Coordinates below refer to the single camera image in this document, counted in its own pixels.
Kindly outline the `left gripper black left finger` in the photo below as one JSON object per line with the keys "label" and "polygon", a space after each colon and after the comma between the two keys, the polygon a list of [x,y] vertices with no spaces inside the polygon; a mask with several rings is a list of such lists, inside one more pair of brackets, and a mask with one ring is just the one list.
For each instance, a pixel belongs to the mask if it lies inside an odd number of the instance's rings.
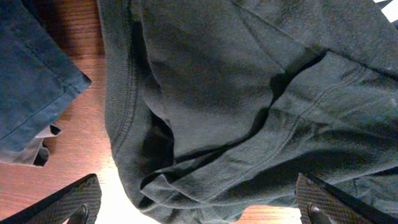
{"label": "left gripper black left finger", "polygon": [[101,206],[96,174],[88,174],[54,194],[1,220],[1,224],[94,223]]}

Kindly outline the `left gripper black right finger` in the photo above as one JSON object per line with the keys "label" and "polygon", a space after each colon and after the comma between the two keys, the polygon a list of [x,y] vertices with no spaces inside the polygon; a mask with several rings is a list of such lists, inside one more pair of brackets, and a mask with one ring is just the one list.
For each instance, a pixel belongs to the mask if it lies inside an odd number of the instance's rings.
{"label": "left gripper black right finger", "polygon": [[299,173],[295,198],[302,224],[397,224],[397,218],[312,175]]}

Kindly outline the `dark green t-shirt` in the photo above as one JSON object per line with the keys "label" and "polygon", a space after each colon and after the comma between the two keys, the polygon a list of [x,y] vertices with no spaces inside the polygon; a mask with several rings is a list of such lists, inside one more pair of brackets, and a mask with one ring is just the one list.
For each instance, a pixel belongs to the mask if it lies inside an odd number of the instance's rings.
{"label": "dark green t-shirt", "polygon": [[160,223],[296,207],[300,173],[397,215],[397,29],[363,0],[98,2],[124,191]]}

